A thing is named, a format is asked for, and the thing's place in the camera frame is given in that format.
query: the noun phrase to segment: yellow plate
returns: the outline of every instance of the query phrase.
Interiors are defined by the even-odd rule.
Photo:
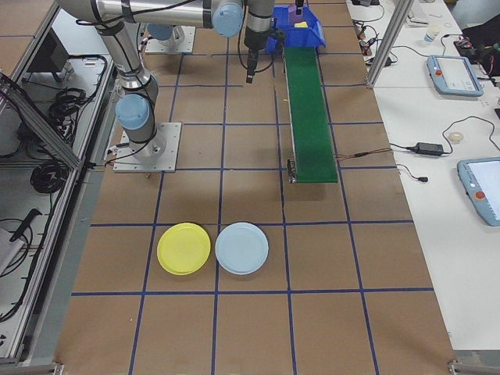
[[[202,268],[209,258],[210,238],[199,225],[177,224],[160,238],[156,254],[165,271],[188,275]]]

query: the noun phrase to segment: green conveyor belt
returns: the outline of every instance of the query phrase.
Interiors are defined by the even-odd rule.
[[[286,47],[284,55],[296,182],[338,182],[316,50]]]

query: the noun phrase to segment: light blue plate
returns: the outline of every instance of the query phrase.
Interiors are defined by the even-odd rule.
[[[234,223],[220,232],[216,257],[228,272],[248,275],[266,261],[269,245],[266,235],[250,223]]]

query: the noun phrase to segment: screen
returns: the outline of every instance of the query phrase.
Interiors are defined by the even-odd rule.
[[[446,86],[453,90],[475,91],[467,65],[462,59],[437,58]]]
[[[500,161],[472,162],[469,168],[486,195],[495,219],[500,220]]]

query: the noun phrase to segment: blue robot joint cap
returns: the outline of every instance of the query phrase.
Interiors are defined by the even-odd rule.
[[[224,2],[213,13],[212,24],[219,35],[233,37],[243,26],[243,8],[235,2]]]
[[[115,114],[126,130],[138,130],[148,122],[151,107],[142,96],[128,94],[116,103]]]

